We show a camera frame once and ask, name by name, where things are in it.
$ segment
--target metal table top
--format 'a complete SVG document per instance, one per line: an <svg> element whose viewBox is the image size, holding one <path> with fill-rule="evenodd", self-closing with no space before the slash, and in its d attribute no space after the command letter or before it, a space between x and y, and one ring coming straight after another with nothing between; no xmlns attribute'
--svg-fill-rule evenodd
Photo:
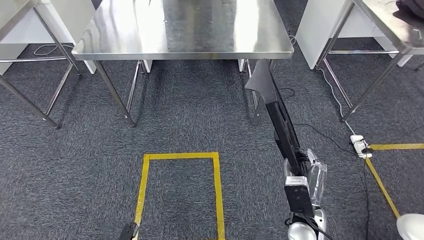
<svg viewBox="0 0 424 240"><path fill-rule="evenodd" d="M274 0L103 0L77 60L288 59Z"/></svg>
<svg viewBox="0 0 424 240"><path fill-rule="evenodd" d="M0 0L0 40L39 0Z"/></svg>
<svg viewBox="0 0 424 240"><path fill-rule="evenodd" d="M399 11L395 0L353 0L400 52L424 55L424 21Z"/></svg>

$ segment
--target table leg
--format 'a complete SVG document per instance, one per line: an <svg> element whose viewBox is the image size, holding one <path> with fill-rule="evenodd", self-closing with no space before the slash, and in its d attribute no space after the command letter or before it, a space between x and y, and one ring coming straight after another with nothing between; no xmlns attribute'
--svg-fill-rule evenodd
<svg viewBox="0 0 424 240"><path fill-rule="evenodd" d="M360 96L359 100L355 102L352 108L349 109L349 112L344 115L343 120L346 121L356 109L367 99L367 97L383 82L384 78L389 74L389 72L398 64L398 62L404 57L406 53L397 54L389 63L389 65L384 69L384 71L377 77L377 79L368 87L368 89Z"/></svg>
<svg viewBox="0 0 424 240"><path fill-rule="evenodd" d="M117 90L115 89L114 85L111 82L111 79L109 78L108 74L105 71L105 68L103 67L102 63L100 61L94 61L94 65L96 66L98 72L100 73L101 77L103 78L104 82L106 83L107 87L109 88L110 93L112 94L113 98L115 99L115 102L118 104L119 109L121 110L123 116L125 117L126 121L131 127L134 127L135 124L133 120L131 119L130 114L127 111L127 108L123 104L119 94L117 93Z"/></svg>
<svg viewBox="0 0 424 240"><path fill-rule="evenodd" d="M58 99L58 97L59 97L59 94L61 94L61 91L62 91L62 89L63 89L63 87L64 87L64 85L65 85L66 81L68 80L69 73L71 72L71 70L72 70L72 64L69 64L69 66L68 66L68 67L67 67L67 69L66 69L65 74L64 74L64 75L63 75L63 77L62 77L62 80L61 80L61 81L60 81L60 83L59 83L59 86L57 86L57 89L56 89L56 91L54 92L53 98L51 99L50 103L48 104L47 111L45 112L45 114L46 114L47 116L48 116L48 115L50 115L50 112L52 111L52 108L53 108L53 106L55 105L56 100L57 100L57 99Z"/></svg>
<svg viewBox="0 0 424 240"><path fill-rule="evenodd" d="M47 23L47 21L44 19L43 15L41 14L40 10L38 9L38 7L36 5L34 6L34 11L37 14L38 18L40 19L44 28L47 30L48 34L53 39L54 43L57 45L57 48L61 51L61 53L63 54L63 56L65 56L65 58L69 61L69 63L72 64L75 67L76 71L78 72L78 75L80 75L81 72L78 69L77 65L75 64L74 60L71 58L71 56L69 56L68 52L66 52L64 46L58 40L58 37L55 35L52 28Z"/></svg>
<svg viewBox="0 0 424 240"><path fill-rule="evenodd" d="M337 29L334 32L334 35L332 36L330 42L328 43L327 47L325 48L325 51L322 53L322 56L319 58L318 62L316 63L315 69L319 70L321 68L321 66L323 65L324 59L327 57L330 50L333 48L334 44L336 43L337 37L342 32L343 26L345 25L346 21L348 20L349 15L352 12L352 9L354 9L354 6L355 6L354 2L352 0L350 0L349 6L347 7L347 12L344 14L343 18L340 21L340 24L338 25Z"/></svg>
<svg viewBox="0 0 424 240"><path fill-rule="evenodd" d="M415 71L420 71L421 70L421 68L424 66L424 61L423 62L421 62L421 64L420 65L418 65L416 68L415 68Z"/></svg>
<svg viewBox="0 0 424 240"><path fill-rule="evenodd" d="M19 100L26 104L30 109L32 109L38 116L42 117L52 128L57 129L59 125L55 123L49 116L44 114L34 103L32 103L27 97L25 97L21 92L19 92L14 86L8 83L0 75L0 84L3 85L7 90L13 93Z"/></svg>

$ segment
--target yellow floor marking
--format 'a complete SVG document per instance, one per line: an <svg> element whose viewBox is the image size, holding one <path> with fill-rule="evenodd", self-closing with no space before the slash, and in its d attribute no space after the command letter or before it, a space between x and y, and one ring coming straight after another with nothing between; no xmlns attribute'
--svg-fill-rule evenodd
<svg viewBox="0 0 424 240"><path fill-rule="evenodd" d="M381 150L413 150L424 149L424 143L411 143L411 144L372 144L369 146L374 151Z"/></svg>
<svg viewBox="0 0 424 240"><path fill-rule="evenodd" d="M372 175L374 176L375 180L377 181L378 186L380 187L381 191L383 192L383 195L385 199L388 202L388 205L390 206L391 210L393 211L396 218L399 218L401 215L399 215L399 211L396 208L395 204L393 203L392 199L389 196L389 193L387 192L386 188L383 185L382 180L380 179L379 175L377 174L376 169L374 168L373 164L371 163L370 159L367 158L365 160L366 165L368 165L369 170L371 170Z"/></svg>
<svg viewBox="0 0 424 240"><path fill-rule="evenodd" d="M218 228L218 240L225 240L224 205L221 188L220 156L213 153L213 179L215 181L216 225Z"/></svg>
<svg viewBox="0 0 424 240"><path fill-rule="evenodd" d="M150 160L212 159L214 158L214 153L215 152L189 152L189 153L160 153L160 154L148 154L148 155Z"/></svg>
<svg viewBox="0 0 424 240"><path fill-rule="evenodd" d="M220 156L218 152L190 152L190 153L160 153L145 154L143 157L143 166L141 170L140 189L138 191L137 207L135 208L135 222L142 222L143 206L146 197L147 179L149 174L150 160L171 160L171 159L213 159L213 180L215 185L215 203L216 203L216 226L217 240L225 240L224 224L224 205L223 193L221 187Z"/></svg>

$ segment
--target gray carpet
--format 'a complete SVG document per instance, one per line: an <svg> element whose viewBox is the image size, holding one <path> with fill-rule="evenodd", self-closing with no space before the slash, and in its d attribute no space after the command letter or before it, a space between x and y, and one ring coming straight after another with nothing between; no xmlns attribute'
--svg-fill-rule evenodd
<svg viewBox="0 0 424 240"><path fill-rule="evenodd" d="M286 27L295 34L306 1L276 4ZM366 39L364 44L376 45ZM22 57L31 56L36 47L30 45ZM358 97L353 91L357 83L362 88L369 83L359 73L374 76L379 64L389 60L387 56L330 59L340 78L348 79L346 91L354 97ZM399 131L422 122L417 105L421 79L411 71L413 64L396 69L373 94L375 99L350 120L370 143L392 142ZM351 71L342 69L346 65ZM107 61L104 66L118 92L128 96L135 62ZM36 104L46 106L66 67L65 62L15 63L5 77ZM350 151L350 131L340 123L322 74L309 70L297 46L292 60L279 61L274 74L283 96L292 94L283 88L295 90L295 96L285 101L293 121L313 125ZM61 122L60 130L51 130L0 87L0 238L117 239L123 224L134 219L144 153L216 151L225 238L287 239L284 220L289 207L282 159L269 117L262 114L259 125L251 124L252 101L243 89L245 80L236 61L156 61L152 73L143 74L136 87L131 113L136 128L127 126L98 73L85 70L81 78L71 74L51 115ZM328 232L334 239L365 239L363 161L307 126L297 126L296 131L301 145L329 164L324 199ZM398 141L422 141L422 131ZM419 153L408 154L417 159L412 166L419 173L424 167ZM376 153L376 168L381 156L393 163L404 157ZM396 173L402 180L409 174L396 169L381 171L389 186L400 181L390 175ZM368 171L366 181L368 238L400 239L396 219ZM419 201L403 201L406 189L395 202L402 213L416 212L412 204ZM140 239L216 238L213 191L209 159L152 161Z"/></svg>

